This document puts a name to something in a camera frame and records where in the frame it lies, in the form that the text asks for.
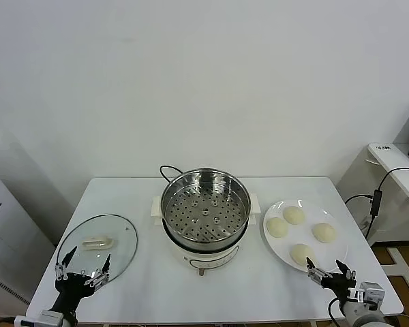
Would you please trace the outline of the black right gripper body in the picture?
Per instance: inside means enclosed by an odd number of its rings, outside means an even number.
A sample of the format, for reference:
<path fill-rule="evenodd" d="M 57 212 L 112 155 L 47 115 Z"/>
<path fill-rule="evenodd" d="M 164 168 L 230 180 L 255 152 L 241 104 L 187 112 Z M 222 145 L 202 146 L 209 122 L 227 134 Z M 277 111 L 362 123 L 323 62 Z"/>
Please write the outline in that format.
<path fill-rule="evenodd" d="M 356 282 L 352 274 L 330 273 L 322 278 L 322 287 L 331 290 L 340 304 L 345 304 L 350 295 L 349 289 L 354 288 Z"/>

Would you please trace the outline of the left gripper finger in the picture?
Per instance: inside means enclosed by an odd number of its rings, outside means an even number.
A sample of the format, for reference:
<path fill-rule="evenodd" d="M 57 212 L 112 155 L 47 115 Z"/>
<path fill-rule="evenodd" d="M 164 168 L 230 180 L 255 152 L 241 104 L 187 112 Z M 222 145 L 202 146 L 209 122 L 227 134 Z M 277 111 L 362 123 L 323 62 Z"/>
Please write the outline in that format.
<path fill-rule="evenodd" d="M 61 262 L 55 264 L 56 279 L 67 279 L 66 268 L 70 264 L 75 252 L 76 248 L 74 247 L 70 252 L 65 254 Z"/>
<path fill-rule="evenodd" d="M 89 287 L 98 290 L 109 282 L 110 259 L 111 254 L 108 255 L 103 266 L 101 268 L 97 268 L 95 272 L 90 276 L 90 278 L 85 281 L 85 286 L 88 285 Z"/>

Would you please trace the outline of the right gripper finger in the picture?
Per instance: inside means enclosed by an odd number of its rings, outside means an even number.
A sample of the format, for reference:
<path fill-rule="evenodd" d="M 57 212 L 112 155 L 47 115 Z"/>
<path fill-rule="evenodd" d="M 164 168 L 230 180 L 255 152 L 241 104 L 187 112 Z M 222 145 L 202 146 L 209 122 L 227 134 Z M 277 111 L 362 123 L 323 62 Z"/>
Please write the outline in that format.
<path fill-rule="evenodd" d="M 324 279 L 331 278 L 329 272 L 324 271 L 321 268 L 317 268 L 309 257 L 306 257 L 307 262 L 307 275 L 314 282 L 322 282 Z"/>
<path fill-rule="evenodd" d="M 343 262 L 336 260 L 335 261 L 338 269 L 340 270 L 340 272 L 345 276 L 345 278 L 347 280 L 355 280 L 356 279 L 356 271 L 355 270 L 351 270 L 350 268 L 347 267 L 346 264 L 344 264 Z"/>

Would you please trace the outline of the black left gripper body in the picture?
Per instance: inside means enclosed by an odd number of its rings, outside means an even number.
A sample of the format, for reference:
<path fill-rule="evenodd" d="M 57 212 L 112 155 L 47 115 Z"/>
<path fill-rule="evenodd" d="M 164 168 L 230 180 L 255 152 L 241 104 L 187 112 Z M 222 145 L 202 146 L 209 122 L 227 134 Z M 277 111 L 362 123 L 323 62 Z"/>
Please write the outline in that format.
<path fill-rule="evenodd" d="M 59 295 L 52 306 L 53 311 L 75 311 L 83 298 L 92 296 L 95 287 L 91 286 L 90 276 L 67 274 L 67 279 L 55 281 Z"/>

